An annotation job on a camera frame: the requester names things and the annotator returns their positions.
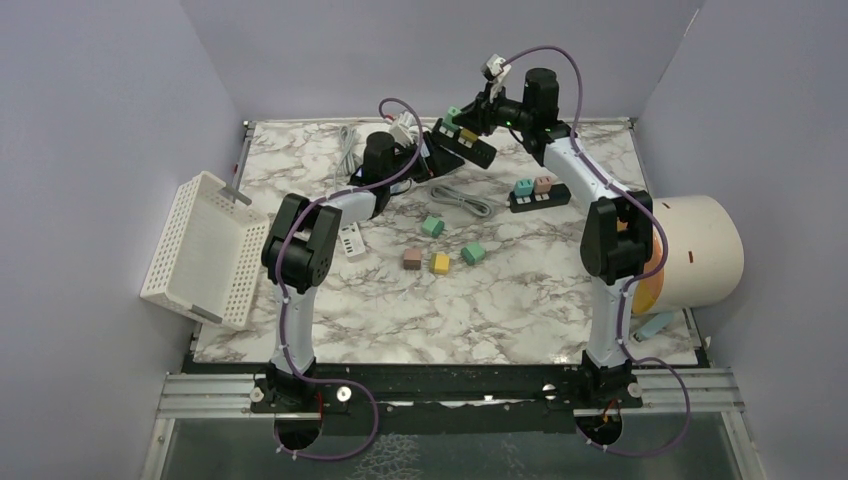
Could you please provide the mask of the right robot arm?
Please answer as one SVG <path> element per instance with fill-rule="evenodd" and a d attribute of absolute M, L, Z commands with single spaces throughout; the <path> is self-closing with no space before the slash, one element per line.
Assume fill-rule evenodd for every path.
<path fill-rule="evenodd" d="M 569 189 L 585 211 L 579 253 L 591 277 L 590 338 L 572 386 L 587 405 L 600 407 L 632 381 L 626 353 L 632 290 L 653 254 L 652 199 L 606 173 L 583 149 L 575 122 L 559 117 L 554 71 L 526 72 L 523 97 L 509 99 L 505 66 L 486 67 L 486 86 L 453 120 L 476 135 L 504 127 L 519 133 L 524 149 Z"/>

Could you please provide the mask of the yellow plug adapter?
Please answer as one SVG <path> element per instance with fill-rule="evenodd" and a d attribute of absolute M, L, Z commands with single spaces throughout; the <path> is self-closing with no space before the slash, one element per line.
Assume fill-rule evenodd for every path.
<path fill-rule="evenodd" d="M 450 256 L 436 252 L 430 257 L 429 271 L 435 275 L 445 275 L 450 271 L 451 259 Z"/>

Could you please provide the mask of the white power strip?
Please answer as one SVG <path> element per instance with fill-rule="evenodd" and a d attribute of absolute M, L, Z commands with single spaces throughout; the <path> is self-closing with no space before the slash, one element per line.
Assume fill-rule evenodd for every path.
<path fill-rule="evenodd" d="M 349 262 L 358 261 L 367 254 L 367 247 L 357 222 L 341 227 L 338 236 Z"/>

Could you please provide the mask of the pink plug adapter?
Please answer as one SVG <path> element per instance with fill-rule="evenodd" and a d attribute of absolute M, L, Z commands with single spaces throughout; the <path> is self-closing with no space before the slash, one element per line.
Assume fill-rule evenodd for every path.
<path fill-rule="evenodd" d="M 402 267 L 404 270 L 420 270 L 423 253 L 420 248 L 407 248 L 403 252 Z"/>

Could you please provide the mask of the green plug adapter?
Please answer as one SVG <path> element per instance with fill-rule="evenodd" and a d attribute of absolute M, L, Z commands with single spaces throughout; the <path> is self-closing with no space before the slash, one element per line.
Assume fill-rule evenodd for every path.
<path fill-rule="evenodd" d="M 434 216 L 428 216 L 421 224 L 421 231 L 431 238 L 438 238 L 444 231 L 444 228 L 444 221 Z"/>
<path fill-rule="evenodd" d="M 467 265 L 474 266 L 485 259 L 486 250 L 478 242 L 472 242 L 465 245 L 460 254 Z"/>

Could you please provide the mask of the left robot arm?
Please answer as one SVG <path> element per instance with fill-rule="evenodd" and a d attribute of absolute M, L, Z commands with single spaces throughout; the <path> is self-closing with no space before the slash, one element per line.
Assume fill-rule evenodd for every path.
<path fill-rule="evenodd" d="M 285 407 L 298 411 L 313 401 L 315 297 L 329 273 L 340 229 L 380 215 L 393 196 L 394 185 L 406 180 L 421 184 L 463 163 L 429 132 L 409 146 L 402 146 L 388 132 L 376 132 L 367 136 L 362 163 L 339 192 L 315 201 L 295 193 L 283 198 L 261 263 L 282 294 L 277 346 L 266 382 L 269 393 Z"/>

